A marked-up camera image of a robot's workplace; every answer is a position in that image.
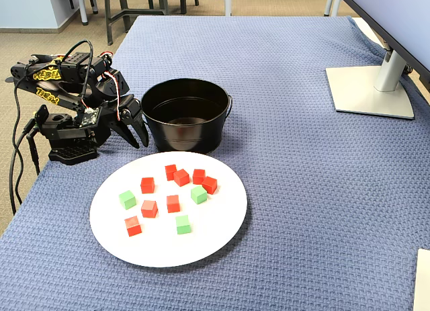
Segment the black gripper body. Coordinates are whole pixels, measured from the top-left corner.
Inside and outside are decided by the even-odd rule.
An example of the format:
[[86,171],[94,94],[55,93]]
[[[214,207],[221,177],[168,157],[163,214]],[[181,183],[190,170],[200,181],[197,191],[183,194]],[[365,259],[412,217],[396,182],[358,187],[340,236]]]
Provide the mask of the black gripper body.
[[133,96],[133,94],[121,97],[119,109],[117,109],[116,106],[117,101],[109,102],[109,122],[142,122],[142,111],[140,102]]

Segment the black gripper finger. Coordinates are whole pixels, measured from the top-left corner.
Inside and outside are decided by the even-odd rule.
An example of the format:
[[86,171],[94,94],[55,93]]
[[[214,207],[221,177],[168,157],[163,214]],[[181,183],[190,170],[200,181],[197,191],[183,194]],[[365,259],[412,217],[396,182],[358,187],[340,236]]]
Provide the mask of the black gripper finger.
[[132,135],[131,131],[128,129],[127,125],[122,121],[118,121],[116,118],[109,121],[109,127],[120,135],[128,144],[134,148],[139,148],[139,144],[135,137]]
[[148,132],[145,127],[144,120],[142,118],[141,113],[137,113],[132,119],[131,119],[131,126],[133,127],[134,131],[138,134],[142,145],[144,147],[148,146]]

